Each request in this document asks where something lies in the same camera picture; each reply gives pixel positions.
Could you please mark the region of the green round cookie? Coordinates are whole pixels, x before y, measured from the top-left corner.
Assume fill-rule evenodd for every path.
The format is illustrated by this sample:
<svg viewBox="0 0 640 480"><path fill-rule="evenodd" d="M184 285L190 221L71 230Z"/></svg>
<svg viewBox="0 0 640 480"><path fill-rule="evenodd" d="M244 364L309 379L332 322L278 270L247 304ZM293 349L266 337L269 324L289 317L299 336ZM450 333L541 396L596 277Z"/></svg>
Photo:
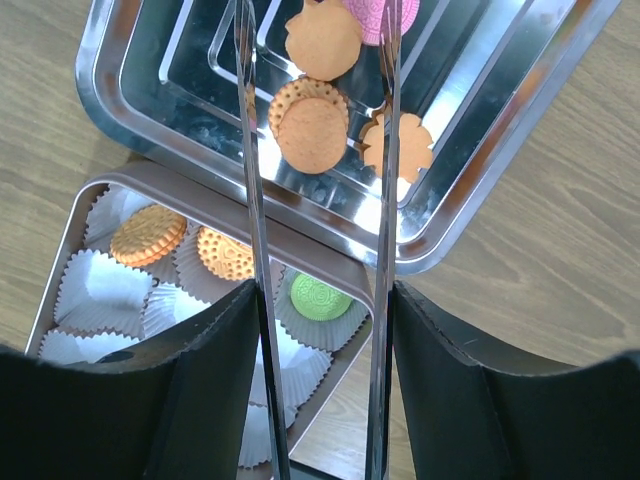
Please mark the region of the green round cookie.
<svg viewBox="0 0 640 480"><path fill-rule="evenodd" d="M297 312L313 321L331 321L349 309L346 294L305 274L297 274L290 287L290 299Z"/></svg>

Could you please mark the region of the orange round dotted cookie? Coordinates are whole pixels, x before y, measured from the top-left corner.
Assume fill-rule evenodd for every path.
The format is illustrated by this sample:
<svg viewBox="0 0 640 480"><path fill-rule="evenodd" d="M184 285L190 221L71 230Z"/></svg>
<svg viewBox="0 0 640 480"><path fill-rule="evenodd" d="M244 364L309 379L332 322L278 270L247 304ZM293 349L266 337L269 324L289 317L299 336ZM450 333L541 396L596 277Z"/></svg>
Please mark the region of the orange round dotted cookie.
<svg viewBox="0 0 640 480"><path fill-rule="evenodd" d="M197 250L207 270L219 278L244 281L255 275L252 248L217 231L200 227Z"/></svg>

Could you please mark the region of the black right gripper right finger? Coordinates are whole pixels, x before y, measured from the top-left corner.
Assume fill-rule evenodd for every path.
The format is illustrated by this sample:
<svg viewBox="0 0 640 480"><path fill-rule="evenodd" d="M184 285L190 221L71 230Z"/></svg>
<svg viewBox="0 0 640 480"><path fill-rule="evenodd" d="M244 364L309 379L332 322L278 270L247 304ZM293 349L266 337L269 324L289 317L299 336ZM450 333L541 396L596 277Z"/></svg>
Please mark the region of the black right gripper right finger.
<svg viewBox="0 0 640 480"><path fill-rule="evenodd" d="M420 479L635 479L639 354L576 367L394 286L393 344Z"/></svg>

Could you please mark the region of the metal tongs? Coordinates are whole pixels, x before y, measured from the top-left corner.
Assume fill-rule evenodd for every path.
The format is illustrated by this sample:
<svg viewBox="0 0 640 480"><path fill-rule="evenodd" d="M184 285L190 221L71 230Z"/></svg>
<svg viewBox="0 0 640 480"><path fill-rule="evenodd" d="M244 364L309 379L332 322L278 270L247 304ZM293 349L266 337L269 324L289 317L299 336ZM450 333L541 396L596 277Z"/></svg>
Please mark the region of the metal tongs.
<svg viewBox="0 0 640 480"><path fill-rule="evenodd" d="M399 1L385 3L380 27L380 70L385 93L381 218L378 235L377 277L372 327L371 373L368 400L365 476L385 479L389 460L389 402L392 370L393 282L396 259L397 180L400 150L401 18ZM269 413L273 475L288 479L291 466L284 423L284 394L272 284L269 266L262 177L259 169L255 108L249 102L255 91L256 21L250 1L238 1L234 12L237 70L246 200L253 248L258 322Z"/></svg>

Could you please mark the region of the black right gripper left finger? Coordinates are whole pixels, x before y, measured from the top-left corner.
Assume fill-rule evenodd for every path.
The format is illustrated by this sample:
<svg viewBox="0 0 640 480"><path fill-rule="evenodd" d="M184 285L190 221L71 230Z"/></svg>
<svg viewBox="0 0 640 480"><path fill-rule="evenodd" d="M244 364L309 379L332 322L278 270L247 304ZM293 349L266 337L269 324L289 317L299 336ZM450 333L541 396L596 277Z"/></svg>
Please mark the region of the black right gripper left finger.
<svg viewBox="0 0 640 480"><path fill-rule="evenodd" d="M1 350L5 479L232 479L259 336L245 282L97 363Z"/></svg>

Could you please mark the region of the pink round cookie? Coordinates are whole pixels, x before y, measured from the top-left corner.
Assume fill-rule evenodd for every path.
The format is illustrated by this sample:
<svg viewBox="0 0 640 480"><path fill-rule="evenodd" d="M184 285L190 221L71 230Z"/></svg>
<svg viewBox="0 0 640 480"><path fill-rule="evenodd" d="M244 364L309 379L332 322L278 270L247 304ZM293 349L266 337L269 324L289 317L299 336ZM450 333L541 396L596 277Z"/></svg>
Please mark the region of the pink round cookie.
<svg viewBox="0 0 640 480"><path fill-rule="evenodd" d="M380 40L384 0L343 0L343 5L359 22L362 41L368 46L377 46ZM420 8L420 0L403 0L401 34L404 35L415 22Z"/></svg>

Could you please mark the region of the orange round sandwich cookie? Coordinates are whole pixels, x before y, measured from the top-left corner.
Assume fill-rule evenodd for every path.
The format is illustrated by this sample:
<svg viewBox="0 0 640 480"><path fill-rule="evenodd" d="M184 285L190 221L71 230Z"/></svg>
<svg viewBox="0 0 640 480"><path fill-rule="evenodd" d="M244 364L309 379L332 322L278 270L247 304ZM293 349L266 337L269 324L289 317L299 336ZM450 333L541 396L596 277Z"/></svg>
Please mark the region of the orange round sandwich cookie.
<svg viewBox="0 0 640 480"><path fill-rule="evenodd" d="M120 263L141 267L168 255L183 239L187 219L162 205L145 207L114 233L110 253Z"/></svg>

